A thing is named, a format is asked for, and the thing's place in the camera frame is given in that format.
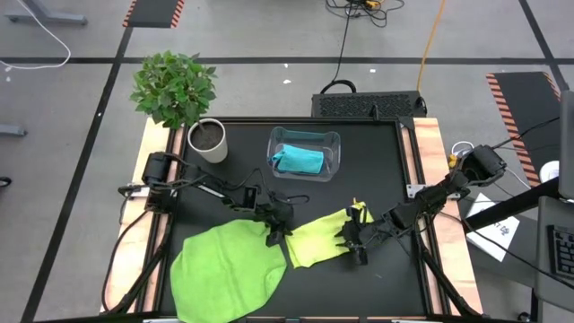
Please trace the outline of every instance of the potted plant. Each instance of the potted plant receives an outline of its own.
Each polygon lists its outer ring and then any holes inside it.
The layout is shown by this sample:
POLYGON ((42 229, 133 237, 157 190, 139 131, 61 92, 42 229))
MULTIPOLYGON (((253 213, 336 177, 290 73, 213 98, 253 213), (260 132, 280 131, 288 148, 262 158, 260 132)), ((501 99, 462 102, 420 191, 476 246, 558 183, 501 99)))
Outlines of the potted plant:
POLYGON ((215 67, 196 63, 199 54, 188 57, 169 51, 147 57, 142 70, 134 75, 135 89, 130 100, 136 111, 152 117, 157 124, 178 129, 189 126, 187 142, 208 162, 221 162, 227 156, 223 124, 201 118, 215 99, 215 67))

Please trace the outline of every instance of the soil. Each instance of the soil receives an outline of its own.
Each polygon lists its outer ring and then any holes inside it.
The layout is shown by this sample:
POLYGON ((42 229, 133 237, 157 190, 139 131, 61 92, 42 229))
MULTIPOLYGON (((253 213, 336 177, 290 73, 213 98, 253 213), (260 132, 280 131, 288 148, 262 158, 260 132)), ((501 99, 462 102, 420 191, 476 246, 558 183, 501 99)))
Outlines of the soil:
POLYGON ((213 122, 204 122, 204 129, 196 127, 191 133, 191 144, 199 150, 210 150, 223 139, 223 129, 213 122))

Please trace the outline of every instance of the green leaves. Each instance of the green leaves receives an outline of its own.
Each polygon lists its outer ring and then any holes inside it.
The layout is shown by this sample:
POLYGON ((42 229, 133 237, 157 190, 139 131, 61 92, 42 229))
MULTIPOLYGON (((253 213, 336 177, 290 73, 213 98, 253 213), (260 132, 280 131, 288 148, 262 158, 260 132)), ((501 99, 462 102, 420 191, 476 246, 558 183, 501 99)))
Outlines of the green leaves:
POLYGON ((135 87, 129 99, 136 111, 151 116, 164 127, 193 125, 216 98, 212 79, 215 67, 196 63, 199 54, 188 57, 166 51, 147 57, 134 75, 135 87))

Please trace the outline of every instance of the hazard stripe mat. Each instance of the hazard stripe mat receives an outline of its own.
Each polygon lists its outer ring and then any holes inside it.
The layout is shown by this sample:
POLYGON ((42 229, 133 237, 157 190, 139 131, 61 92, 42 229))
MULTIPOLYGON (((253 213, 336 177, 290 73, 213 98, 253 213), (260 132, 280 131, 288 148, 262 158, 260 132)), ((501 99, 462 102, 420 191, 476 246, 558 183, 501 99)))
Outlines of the hazard stripe mat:
POLYGON ((127 10, 124 27, 176 28, 185 0, 134 0, 127 10))
MULTIPOLYGON (((560 94, 547 73, 496 73, 486 79, 511 138, 560 115, 560 94)), ((512 145, 530 186, 539 185, 540 169, 560 159, 560 123, 512 139, 512 145)))

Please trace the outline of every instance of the white paper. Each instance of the white paper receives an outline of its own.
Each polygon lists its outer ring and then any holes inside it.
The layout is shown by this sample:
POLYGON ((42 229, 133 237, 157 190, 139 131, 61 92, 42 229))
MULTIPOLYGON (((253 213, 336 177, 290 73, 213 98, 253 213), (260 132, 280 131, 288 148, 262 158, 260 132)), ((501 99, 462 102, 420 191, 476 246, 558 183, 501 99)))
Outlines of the white paper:
MULTIPOLYGON (((492 202, 484 194, 480 193, 476 198, 476 200, 474 201, 474 204, 471 207, 470 211, 468 212, 466 218, 469 218, 474 214, 477 214, 482 210, 487 209, 493 205, 495 205, 494 202, 492 202)), ((496 241, 505 249, 508 249, 510 246, 510 242, 512 241, 512 238, 514 237, 514 234, 517 231, 519 223, 520 221, 516 217, 510 216, 508 219, 484 227, 478 230, 478 232, 480 232, 483 236, 493 241, 496 241)), ((500 262, 502 262, 504 256, 506 255, 506 252, 504 250, 500 249, 495 244, 487 241, 486 239, 479 236, 475 232, 470 232, 466 234, 466 239, 472 242, 476 247, 486 252, 487 254, 491 255, 500 262)))

